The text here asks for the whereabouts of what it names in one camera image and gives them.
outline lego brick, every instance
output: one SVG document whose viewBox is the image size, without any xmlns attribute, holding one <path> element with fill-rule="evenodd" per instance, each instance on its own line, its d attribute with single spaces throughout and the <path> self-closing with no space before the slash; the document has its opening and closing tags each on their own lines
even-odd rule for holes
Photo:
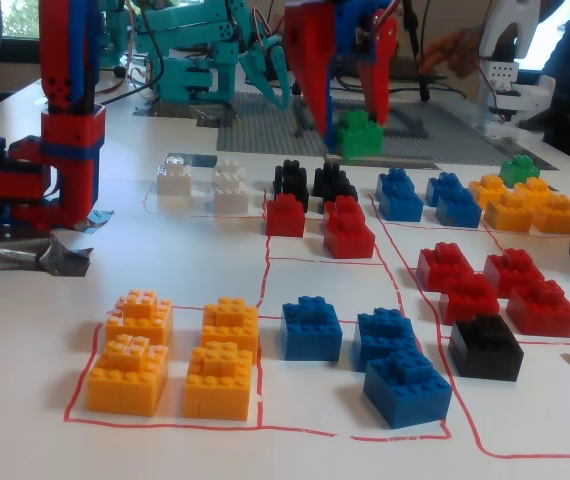
<svg viewBox="0 0 570 480">
<path fill-rule="evenodd" d="M 335 217 L 341 213 L 346 213 L 357 218 L 359 222 L 365 223 L 365 214 L 354 197 L 338 195 L 335 201 L 328 200 L 323 207 L 323 223 L 327 225 L 330 217 Z"/>
<path fill-rule="evenodd" d="M 317 168 L 314 173 L 312 196 L 321 197 L 323 199 L 321 206 L 323 206 L 328 200 L 336 200 L 338 195 L 358 200 L 356 187 L 350 184 L 345 170 L 341 170 L 338 163 L 325 162 L 323 168 Z"/>
<path fill-rule="evenodd" d="M 307 213 L 309 191 L 307 190 L 307 171 L 301 168 L 298 160 L 285 160 L 283 166 L 277 165 L 274 172 L 274 200 L 279 193 L 293 194 L 303 205 Z"/>
<path fill-rule="evenodd" d="M 517 183 L 525 183 L 528 178 L 538 178 L 541 171 L 527 155 L 516 155 L 511 162 L 501 165 L 500 177 L 507 188 L 514 188 Z"/>
<path fill-rule="evenodd" d="M 534 207 L 532 223 L 543 233 L 570 234 L 570 199 L 550 195 L 545 204 Z"/>
<path fill-rule="evenodd" d="M 483 175 L 480 182 L 470 182 L 469 191 L 483 210 L 490 200 L 497 202 L 508 192 L 503 179 L 498 175 Z"/>
<path fill-rule="evenodd" d="M 418 257 L 416 275 L 426 292 L 443 293 L 448 282 L 473 274 L 474 269 L 455 243 L 437 243 L 434 250 L 423 249 Z"/>
<path fill-rule="evenodd" d="M 337 362 L 340 356 L 343 331 L 334 307 L 322 297 L 283 305 L 280 335 L 285 360 Z"/>
<path fill-rule="evenodd" d="M 374 234 L 358 215 L 330 215 L 325 224 L 325 247 L 334 258 L 372 258 Z"/>
<path fill-rule="evenodd" d="M 247 421 L 252 353 L 234 343 L 208 342 L 192 351 L 183 400 L 188 418 Z"/>
<path fill-rule="evenodd" d="M 169 355 L 163 345 L 149 345 L 148 339 L 120 335 L 130 341 L 125 353 L 108 343 L 87 381 L 89 410 L 126 415 L 153 416 L 167 383 Z M 141 347 L 145 355 L 137 355 Z"/>
<path fill-rule="evenodd" d="M 237 190 L 214 188 L 215 215 L 246 215 L 249 210 L 249 194 L 242 184 Z"/>
<path fill-rule="evenodd" d="M 389 173 L 381 173 L 378 176 L 378 184 L 376 185 L 376 200 L 380 201 L 383 186 L 388 184 L 402 184 L 414 191 L 414 183 L 409 178 L 407 172 L 403 168 L 390 168 Z"/>
<path fill-rule="evenodd" d="M 238 162 L 235 160 L 223 160 L 218 162 L 214 167 L 214 173 L 227 173 L 229 175 L 239 175 L 245 179 L 245 171 L 238 167 Z"/>
<path fill-rule="evenodd" d="M 515 287 L 507 314 L 523 335 L 570 337 L 570 303 L 554 281 Z"/>
<path fill-rule="evenodd" d="M 515 382 L 523 362 L 523 350 L 500 315 L 456 321 L 449 351 L 461 377 Z"/>
<path fill-rule="evenodd" d="M 280 193 L 276 201 L 267 202 L 265 234 L 276 237 L 303 237 L 305 211 L 292 194 Z"/>
<path fill-rule="evenodd" d="M 545 279 L 525 250 L 505 249 L 503 255 L 488 255 L 483 275 L 498 298 L 509 298 L 513 287 Z"/>
<path fill-rule="evenodd" d="M 379 197 L 379 211 L 390 222 L 420 222 L 423 201 L 405 184 L 385 184 Z"/>
<path fill-rule="evenodd" d="M 533 215 L 531 210 L 525 208 L 522 197 L 505 193 L 500 201 L 489 201 L 483 218 L 495 230 L 529 232 Z"/>
<path fill-rule="evenodd" d="M 116 340 L 118 335 L 149 338 L 152 345 L 169 345 L 174 329 L 174 310 L 170 300 L 155 300 L 156 308 L 149 305 L 127 303 L 128 297 L 142 301 L 140 290 L 131 290 L 130 295 L 121 297 L 105 322 L 105 342 Z"/>
<path fill-rule="evenodd" d="M 219 299 L 218 305 L 205 305 L 201 346 L 209 342 L 234 343 L 239 350 L 258 356 L 258 309 L 245 306 L 243 299 Z"/>
<path fill-rule="evenodd" d="M 212 174 L 212 188 L 220 190 L 238 190 L 243 185 L 243 178 L 235 173 L 218 173 Z"/>
<path fill-rule="evenodd" d="M 470 321 L 474 315 L 496 315 L 499 306 L 494 288 L 481 274 L 452 280 L 439 301 L 441 322 Z"/>
<path fill-rule="evenodd" d="M 370 360 L 416 348 L 412 324 L 398 310 L 377 308 L 374 315 L 358 315 L 352 352 L 356 371 L 365 372 Z"/>
<path fill-rule="evenodd" d="M 399 351 L 367 364 L 363 393 L 395 429 L 447 417 L 452 387 L 420 353 Z"/>
<path fill-rule="evenodd" d="M 383 128 L 363 110 L 348 111 L 338 123 L 336 141 L 343 158 L 380 156 Z"/>
<path fill-rule="evenodd" d="M 429 182 L 427 182 L 425 202 L 430 207 L 436 207 L 438 205 L 438 199 L 443 193 L 455 192 L 462 188 L 463 185 L 455 173 L 443 172 L 438 176 L 438 178 L 430 178 Z"/>
<path fill-rule="evenodd" d="M 483 213 L 469 190 L 443 190 L 439 193 L 436 218 L 449 227 L 478 228 Z"/>
<path fill-rule="evenodd" d="M 522 197 L 525 208 L 531 210 L 537 205 L 546 204 L 552 191 L 545 180 L 531 177 L 525 183 L 517 183 L 514 186 L 514 194 Z"/>
<path fill-rule="evenodd" d="M 185 167 L 182 173 L 168 171 L 167 166 L 158 167 L 156 174 L 156 192 L 158 195 L 192 195 L 192 175 L 190 167 Z"/>
</svg>

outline stacked lego bricks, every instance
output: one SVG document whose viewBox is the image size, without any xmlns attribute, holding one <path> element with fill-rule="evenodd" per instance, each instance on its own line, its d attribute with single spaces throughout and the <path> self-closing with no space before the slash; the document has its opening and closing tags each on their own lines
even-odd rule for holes
<svg viewBox="0 0 570 480">
<path fill-rule="evenodd" d="M 547 281 L 524 250 L 489 255 L 474 273 L 456 244 L 422 250 L 417 277 L 425 291 L 440 292 L 441 321 L 453 325 L 450 350 L 462 376 L 516 381 L 523 352 L 498 315 L 499 298 L 523 335 L 570 337 L 570 302 Z"/>
</svg>

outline white lego brick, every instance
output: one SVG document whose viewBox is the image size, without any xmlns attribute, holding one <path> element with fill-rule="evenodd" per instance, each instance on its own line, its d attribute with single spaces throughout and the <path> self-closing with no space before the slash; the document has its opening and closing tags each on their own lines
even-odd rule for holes
<svg viewBox="0 0 570 480">
<path fill-rule="evenodd" d="M 214 189 L 215 215 L 246 215 L 249 210 L 249 194 L 245 185 L 236 190 Z"/>
<path fill-rule="evenodd" d="M 238 190 L 243 178 L 235 173 L 218 173 L 212 175 L 212 187 L 219 190 Z"/>
<path fill-rule="evenodd" d="M 238 163 L 234 160 L 223 160 L 217 163 L 216 167 L 214 167 L 214 172 L 238 175 L 241 177 L 241 180 L 245 179 L 245 171 L 242 168 L 238 168 Z"/>
<path fill-rule="evenodd" d="M 156 192 L 158 195 L 191 196 L 192 173 L 190 167 L 183 166 L 182 173 L 168 171 L 166 165 L 158 167 Z"/>
<path fill-rule="evenodd" d="M 168 173 L 183 174 L 190 173 L 190 167 L 185 165 L 183 157 L 167 157 L 165 160 L 165 169 Z"/>
</svg>

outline green lego brick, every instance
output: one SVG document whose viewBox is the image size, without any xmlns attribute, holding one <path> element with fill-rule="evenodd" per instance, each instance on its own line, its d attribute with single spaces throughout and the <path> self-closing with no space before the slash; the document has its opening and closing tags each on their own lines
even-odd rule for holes
<svg viewBox="0 0 570 480">
<path fill-rule="evenodd" d="M 383 128 L 371 122 L 365 111 L 347 112 L 339 122 L 337 141 L 345 159 L 378 156 L 383 149 Z"/>
<path fill-rule="evenodd" d="M 517 183 L 525 183 L 528 178 L 538 178 L 540 175 L 540 169 L 527 155 L 516 155 L 511 162 L 503 163 L 500 172 L 500 177 L 508 188 L 514 188 Z"/>
</svg>

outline teal robotic arm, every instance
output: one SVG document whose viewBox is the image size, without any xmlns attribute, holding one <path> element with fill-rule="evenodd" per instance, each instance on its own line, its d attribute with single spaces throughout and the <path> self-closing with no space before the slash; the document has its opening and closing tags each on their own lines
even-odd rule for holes
<svg viewBox="0 0 570 480">
<path fill-rule="evenodd" d="M 250 11 L 245 2 L 205 0 L 195 5 L 146 10 L 149 27 L 165 65 L 163 77 L 154 85 L 161 101 L 230 103 L 236 87 L 236 65 L 240 62 L 256 88 L 279 108 L 287 107 L 289 79 L 280 39 L 271 33 L 260 12 Z M 206 58 L 174 58 L 169 55 L 170 49 L 204 44 L 209 48 Z M 147 53 L 153 77 L 160 69 L 161 59 L 141 15 L 136 18 L 136 49 Z M 265 78 L 268 63 L 276 71 L 282 96 L 276 95 Z M 214 72 L 217 72 L 217 90 L 212 90 Z"/>
</svg>

